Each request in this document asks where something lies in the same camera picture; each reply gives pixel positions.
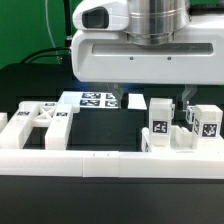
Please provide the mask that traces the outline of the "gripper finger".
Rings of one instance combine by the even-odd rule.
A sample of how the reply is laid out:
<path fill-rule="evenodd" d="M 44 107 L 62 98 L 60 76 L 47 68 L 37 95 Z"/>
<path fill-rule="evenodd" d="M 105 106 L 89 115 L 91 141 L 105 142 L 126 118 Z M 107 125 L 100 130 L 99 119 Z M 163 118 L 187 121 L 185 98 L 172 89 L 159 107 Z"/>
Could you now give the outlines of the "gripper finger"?
<path fill-rule="evenodd" d="M 108 83 L 108 91 L 111 92 L 118 101 L 118 106 L 122 109 L 128 108 L 128 94 L 121 88 L 118 83 Z"/>
<path fill-rule="evenodd" d="M 182 101 L 182 110 L 185 111 L 189 104 L 190 99 L 196 94 L 197 86 L 186 84 L 184 91 L 181 94 L 181 101 Z"/>

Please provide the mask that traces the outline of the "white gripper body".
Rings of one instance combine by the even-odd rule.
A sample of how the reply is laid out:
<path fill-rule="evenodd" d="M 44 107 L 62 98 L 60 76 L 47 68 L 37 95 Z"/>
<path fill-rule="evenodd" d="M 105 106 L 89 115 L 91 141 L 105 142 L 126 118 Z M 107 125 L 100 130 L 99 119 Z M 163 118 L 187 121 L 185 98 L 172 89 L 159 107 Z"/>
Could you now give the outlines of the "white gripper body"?
<path fill-rule="evenodd" d="M 133 44 L 123 32 L 79 31 L 71 45 L 82 82 L 224 84 L 224 15 L 194 16 L 171 43 Z"/>

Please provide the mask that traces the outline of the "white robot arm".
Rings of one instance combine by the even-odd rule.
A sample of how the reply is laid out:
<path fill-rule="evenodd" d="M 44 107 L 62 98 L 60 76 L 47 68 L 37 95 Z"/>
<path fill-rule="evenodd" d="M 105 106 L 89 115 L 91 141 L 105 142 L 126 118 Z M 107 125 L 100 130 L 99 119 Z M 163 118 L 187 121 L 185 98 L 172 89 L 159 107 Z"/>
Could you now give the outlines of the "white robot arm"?
<path fill-rule="evenodd" d="M 82 82 L 224 85 L 224 2 L 82 0 L 73 12 L 74 75 Z"/>

